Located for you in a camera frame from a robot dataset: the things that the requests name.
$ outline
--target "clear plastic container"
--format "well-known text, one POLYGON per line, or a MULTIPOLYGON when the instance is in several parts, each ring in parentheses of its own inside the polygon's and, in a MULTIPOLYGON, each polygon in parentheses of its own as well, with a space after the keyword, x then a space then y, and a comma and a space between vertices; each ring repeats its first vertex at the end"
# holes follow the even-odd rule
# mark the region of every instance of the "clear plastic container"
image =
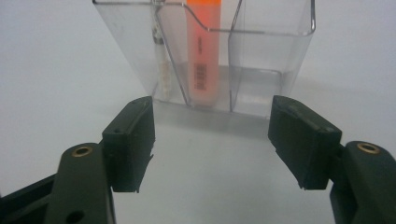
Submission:
POLYGON ((154 99, 259 117, 270 115, 273 95, 290 94, 315 31, 314 0, 223 0, 219 24, 200 21, 200 12, 184 2, 95 5, 154 99), (218 70, 206 68, 215 88, 209 104, 191 92, 191 30, 204 34, 203 43, 212 41, 219 55, 218 70))

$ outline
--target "orange marker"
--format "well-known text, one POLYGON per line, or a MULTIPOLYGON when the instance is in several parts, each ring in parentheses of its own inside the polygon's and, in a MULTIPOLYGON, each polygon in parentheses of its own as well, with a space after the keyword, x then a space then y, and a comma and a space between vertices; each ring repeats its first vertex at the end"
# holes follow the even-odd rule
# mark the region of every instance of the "orange marker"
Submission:
MULTIPOLYGON (((187 0, 206 28, 220 28, 221 0, 187 0)), ((219 32, 208 32, 187 12, 189 94, 194 105, 213 105, 219 94, 219 32)))

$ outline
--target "white table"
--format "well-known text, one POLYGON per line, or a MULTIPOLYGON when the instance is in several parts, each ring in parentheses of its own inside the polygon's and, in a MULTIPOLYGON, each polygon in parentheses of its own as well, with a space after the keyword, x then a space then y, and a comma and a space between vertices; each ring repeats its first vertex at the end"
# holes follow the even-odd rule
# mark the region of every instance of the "white table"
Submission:
MULTIPOLYGON (((396 156, 396 2, 317 1, 317 30, 291 97, 396 156)), ((56 172, 145 96, 91 1, 0 1, 0 192, 56 172)), ((333 223, 329 191, 303 191, 268 122, 155 105, 157 141, 118 223, 333 223)))

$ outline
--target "barcode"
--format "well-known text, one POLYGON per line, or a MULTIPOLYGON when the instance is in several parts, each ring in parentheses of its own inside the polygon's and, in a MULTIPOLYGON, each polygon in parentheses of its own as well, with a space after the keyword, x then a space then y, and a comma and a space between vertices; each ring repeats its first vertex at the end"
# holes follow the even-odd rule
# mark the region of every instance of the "barcode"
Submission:
POLYGON ((206 90, 206 64, 196 63, 194 67, 195 89, 204 91, 206 90))

